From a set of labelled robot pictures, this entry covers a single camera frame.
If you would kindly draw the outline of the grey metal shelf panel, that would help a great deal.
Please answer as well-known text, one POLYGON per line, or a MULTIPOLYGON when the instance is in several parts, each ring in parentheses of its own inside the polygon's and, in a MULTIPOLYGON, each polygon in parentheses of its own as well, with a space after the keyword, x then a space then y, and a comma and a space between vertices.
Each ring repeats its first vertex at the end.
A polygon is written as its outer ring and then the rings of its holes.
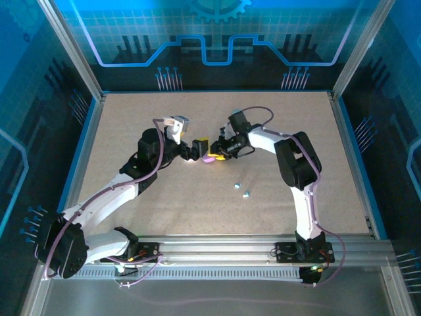
POLYGON ((20 316, 421 316, 398 268, 345 267, 312 288, 280 280, 42 280, 20 316))

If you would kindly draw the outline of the black control box with LEDs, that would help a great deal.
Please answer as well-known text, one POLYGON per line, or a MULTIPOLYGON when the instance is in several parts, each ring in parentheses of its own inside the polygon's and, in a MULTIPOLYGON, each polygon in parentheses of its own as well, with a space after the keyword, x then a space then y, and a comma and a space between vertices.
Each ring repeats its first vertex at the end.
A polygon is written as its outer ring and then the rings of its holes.
POLYGON ((320 281, 323 271, 323 266, 319 265, 313 265, 311 267, 300 267, 299 278, 302 280, 303 284, 314 286, 320 281))

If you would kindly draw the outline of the aluminium left table side rail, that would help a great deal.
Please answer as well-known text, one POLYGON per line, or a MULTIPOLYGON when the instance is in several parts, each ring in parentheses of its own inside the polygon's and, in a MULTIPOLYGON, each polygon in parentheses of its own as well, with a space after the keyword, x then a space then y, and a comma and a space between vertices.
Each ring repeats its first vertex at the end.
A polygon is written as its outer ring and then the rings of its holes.
POLYGON ((102 112, 103 102, 92 99, 70 164, 57 211, 53 215, 52 224, 60 222, 64 211, 75 206, 79 201, 82 184, 102 112))

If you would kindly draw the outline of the aluminium table side rail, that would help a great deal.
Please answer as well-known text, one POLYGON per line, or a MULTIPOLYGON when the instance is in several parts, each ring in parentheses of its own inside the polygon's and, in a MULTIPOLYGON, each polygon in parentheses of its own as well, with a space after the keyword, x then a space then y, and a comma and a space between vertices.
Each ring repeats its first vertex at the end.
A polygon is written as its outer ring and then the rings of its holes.
POLYGON ((376 204, 372 203, 367 191, 363 173, 353 145, 353 131, 347 124, 349 118, 339 104, 339 99, 332 92, 327 93, 333 116, 334 150, 336 160, 331 167, 334 170, 332 197, 328 227, 340 234, 363 234, 373 239, 379 238, 378 226, 374 218, 376 204))
POLYGON ((64 211, 75 206, 79 201, 82 184, 102 112, 103 102, 92 99, 70 164, 57 211, 53 215, 52 224, 60 222, 64 211))

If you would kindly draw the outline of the aluminium base rail beam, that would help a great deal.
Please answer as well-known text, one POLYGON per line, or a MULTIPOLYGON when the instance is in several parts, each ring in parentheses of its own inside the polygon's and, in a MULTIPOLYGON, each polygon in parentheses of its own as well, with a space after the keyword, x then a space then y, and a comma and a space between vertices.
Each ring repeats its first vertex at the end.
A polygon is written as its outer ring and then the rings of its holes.
MULTIPOLYGON (((389 240, 376 240, 368 234, 345 234, 341 240, 327 235, 335 262, 345 258, 346 267, 386 266, 396 258, 389 240)), ((255 235, 169 235, 143 236, 140 242, 155 242, 164 262, 173 266, 275 266, 270 250, 276 242, 294 242, 292 234, 255 235)))

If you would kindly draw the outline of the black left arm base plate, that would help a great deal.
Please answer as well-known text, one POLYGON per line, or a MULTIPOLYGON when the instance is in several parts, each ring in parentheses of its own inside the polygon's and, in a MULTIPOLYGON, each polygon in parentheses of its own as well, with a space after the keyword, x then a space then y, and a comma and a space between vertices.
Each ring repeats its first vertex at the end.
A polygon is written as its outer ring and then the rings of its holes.
POLYGON ((101 263, 133 263, 151 259, 152 262, 156 262, 158 254, 159 243, 137 242, 135 244, 129 245, 122 255, 112 256, 110 258, 102 258, 99 261, 101 263))

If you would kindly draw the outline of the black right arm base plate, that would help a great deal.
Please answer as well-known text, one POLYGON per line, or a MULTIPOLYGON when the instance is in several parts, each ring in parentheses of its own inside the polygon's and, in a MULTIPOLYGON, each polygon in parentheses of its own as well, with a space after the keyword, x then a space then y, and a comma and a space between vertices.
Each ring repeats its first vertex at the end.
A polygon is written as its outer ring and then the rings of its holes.
POLYGON ((271 250, 271 255, 276 258, 277 263, 334 263, 335 256, 332 244, 326 242, 314 254, 300 254, 295 242, 277 242, 271 250))

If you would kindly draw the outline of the aluminium left frame post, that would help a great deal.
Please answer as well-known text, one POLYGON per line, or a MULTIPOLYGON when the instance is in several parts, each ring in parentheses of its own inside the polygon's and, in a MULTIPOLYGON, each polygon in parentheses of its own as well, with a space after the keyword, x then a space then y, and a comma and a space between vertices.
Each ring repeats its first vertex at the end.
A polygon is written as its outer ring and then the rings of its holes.
POLYGON ((103 101, 103 91, 54 0, 37 0, 79 75, 97 102, 103 101))

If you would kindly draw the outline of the aluminium frame post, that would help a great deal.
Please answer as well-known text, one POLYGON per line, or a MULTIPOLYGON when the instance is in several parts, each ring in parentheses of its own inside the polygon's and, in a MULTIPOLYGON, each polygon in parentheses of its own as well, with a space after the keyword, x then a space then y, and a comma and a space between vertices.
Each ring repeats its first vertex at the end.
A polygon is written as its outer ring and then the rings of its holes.
POLYGON ((374 39, 378 35, 380 28, 388 17, 396 0, 379 0, 378 4, 368 19, 362 34, 353 48, 343 70, 341 71, 332 90, 332 100, 337 101, 345 91, 351 81, 361 61, 371 47, 374 39))
POLYGON ((54 0, 37 0, 79 75, 97 102, 103 101, 103 91, 54 0))

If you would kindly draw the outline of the aluminium right table side rail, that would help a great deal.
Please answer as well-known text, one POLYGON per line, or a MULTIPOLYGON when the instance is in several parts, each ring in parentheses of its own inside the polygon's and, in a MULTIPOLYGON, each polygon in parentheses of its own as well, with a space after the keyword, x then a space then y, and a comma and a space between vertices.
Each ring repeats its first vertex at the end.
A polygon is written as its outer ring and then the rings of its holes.
POLYGON ((353 131, 347 124, 349 118, 339 104, 339 99, 332 92, 327 93, 333 116, 334 150, 336 160, 331 167, 334 170, 332 197, 328 227, 340 234, 363 234, 373 239, 379 238, 378 226, 374 218, 376 204, 372 203, 367 191, 363 173, 353 145, 353 131))

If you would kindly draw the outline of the aluminium right frame post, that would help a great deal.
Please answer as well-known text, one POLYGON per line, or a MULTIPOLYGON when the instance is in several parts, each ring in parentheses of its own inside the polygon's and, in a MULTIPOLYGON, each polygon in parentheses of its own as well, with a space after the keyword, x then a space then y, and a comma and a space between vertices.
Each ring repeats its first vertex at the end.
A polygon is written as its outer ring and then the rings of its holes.
POLYGON ((332 90, 332 100, 337 101, 345 91, 351 81, 361 61, 371 47, 374 39, 378 35, 380 28, 388 17, 396 0, 379 0, 378 4, 368 19, 362 34, 353 48, 343 70, 341 71, 332 90))

